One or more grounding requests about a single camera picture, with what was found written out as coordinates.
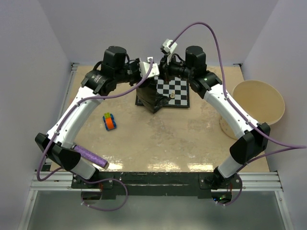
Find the black trash bag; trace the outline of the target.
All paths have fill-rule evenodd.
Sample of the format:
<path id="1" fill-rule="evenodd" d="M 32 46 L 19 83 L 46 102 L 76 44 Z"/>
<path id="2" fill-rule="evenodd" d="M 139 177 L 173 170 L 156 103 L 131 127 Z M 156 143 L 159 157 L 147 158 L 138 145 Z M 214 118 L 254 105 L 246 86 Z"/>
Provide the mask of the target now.
<path id="1" fill-rule="evenodd" d="M 154 78 L 147 79 L 136 89 L 136 94 L 143 106 L 153 114 L 169 102 L 167 96 L 157 92 L 157 80 Z"/>

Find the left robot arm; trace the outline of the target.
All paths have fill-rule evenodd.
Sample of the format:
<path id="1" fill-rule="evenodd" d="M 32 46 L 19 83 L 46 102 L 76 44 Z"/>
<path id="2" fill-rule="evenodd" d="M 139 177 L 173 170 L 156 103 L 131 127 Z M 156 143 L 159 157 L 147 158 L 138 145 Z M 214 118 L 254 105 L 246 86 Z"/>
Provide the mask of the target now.
<path id="1" fill-rule="evenodd" d="M 41 163 L 50 158 L 61 168 L 81 176 L 89 188 L 99 184 L 96 168 L 72 146 L 81 127 L 117 84 L 129 83 L 135 89 L 142 80 L 140 59 L 130 60 L 126 49 L 110 46 L 103 60 L 96 63 L 81 82 L 77 95 L 59 121 L 46 133 L 38 133 L 35 142 L 43 152 Z"/>

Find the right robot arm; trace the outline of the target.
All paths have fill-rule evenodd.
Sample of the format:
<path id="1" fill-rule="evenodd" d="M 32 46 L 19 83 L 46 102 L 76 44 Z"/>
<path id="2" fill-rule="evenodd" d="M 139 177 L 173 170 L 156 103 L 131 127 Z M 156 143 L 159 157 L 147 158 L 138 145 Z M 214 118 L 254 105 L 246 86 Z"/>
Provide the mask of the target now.
<path id="1" fill-rule="evenodd" d="M 159 65 L 160 76 L 164 80 L 171 77 L 186 80 L 191 89 L 226 120 L 237 138 L 229 149 L 230 156 L 214 169 L 210 180 L 212 189 L 225 188 L 243 165 L 266 149 L 271 128 L 251 117 L 223 90 L 221 79 L 207 70 L 206 54 L 201 47 L 189 46 L 185 59 L 177 61 L 176 46 L 161 46 L 164 56 Z"/>

